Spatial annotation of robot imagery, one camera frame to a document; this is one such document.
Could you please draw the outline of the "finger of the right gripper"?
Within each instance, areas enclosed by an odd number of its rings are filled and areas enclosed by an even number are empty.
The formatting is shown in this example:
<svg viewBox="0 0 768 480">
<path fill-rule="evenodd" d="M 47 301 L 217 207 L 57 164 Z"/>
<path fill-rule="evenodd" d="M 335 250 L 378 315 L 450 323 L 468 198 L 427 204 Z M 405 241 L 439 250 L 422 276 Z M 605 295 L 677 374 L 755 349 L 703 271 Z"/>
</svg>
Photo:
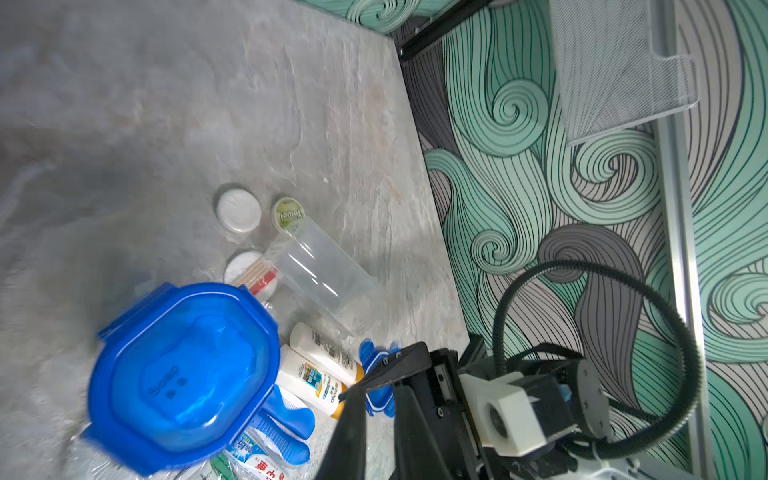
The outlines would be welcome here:
<svg viewBox="0 0 768 480">
<path fill-rule="evenodd" d="M 365 478 L 367 411 L 364 391 L 353 387 L 345 393 L 344 404 L 316 479 Z"/>
<path fill-rule="evenodd" d="M 432 367 L 430 351 L 425 342 L 417 342 L 384 357 L 347 393 L 369 393 L 420 374 Z"/>
</svg>

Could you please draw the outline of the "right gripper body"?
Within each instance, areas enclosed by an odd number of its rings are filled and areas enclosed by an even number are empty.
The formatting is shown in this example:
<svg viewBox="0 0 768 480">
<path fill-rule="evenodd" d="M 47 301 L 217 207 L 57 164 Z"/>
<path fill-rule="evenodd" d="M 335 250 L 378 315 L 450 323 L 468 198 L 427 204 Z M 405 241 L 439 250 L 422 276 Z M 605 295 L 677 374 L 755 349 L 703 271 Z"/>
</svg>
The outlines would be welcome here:
<svg viewBox="0 0 768 480">
<path fill-rule="evenodd" d="M 393 479 L 492 479 L 459 382 L 457 353 L 407 347 L 393 355 Z"/>
</svg>

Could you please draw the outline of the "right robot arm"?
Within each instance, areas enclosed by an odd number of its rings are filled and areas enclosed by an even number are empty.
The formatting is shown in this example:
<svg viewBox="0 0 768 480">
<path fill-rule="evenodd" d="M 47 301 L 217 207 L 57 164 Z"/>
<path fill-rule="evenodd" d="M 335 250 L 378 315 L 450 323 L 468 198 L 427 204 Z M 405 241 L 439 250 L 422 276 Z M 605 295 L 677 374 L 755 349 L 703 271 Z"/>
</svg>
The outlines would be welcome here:
<svg viewBox="0 0 768 480">
<path fill-rule="evenodd" d="M 395 406 L 396 479 L 547 479 L 579 460 L 628 459 L 677 433 L 696 408 L 699 358 L 683 355 L 683 381 L 668 411 L 615 440 L 618 407 L 580 354 L 542 344 L 494 376 L 485 358 L 469 365 L 449 349 L 418 342 L 385 355 L 343 393 L 344 411 L 318 470 L 321 479 L 361 479 L 366 469 L 366 400 L 390 388 Z"/>
</svg>

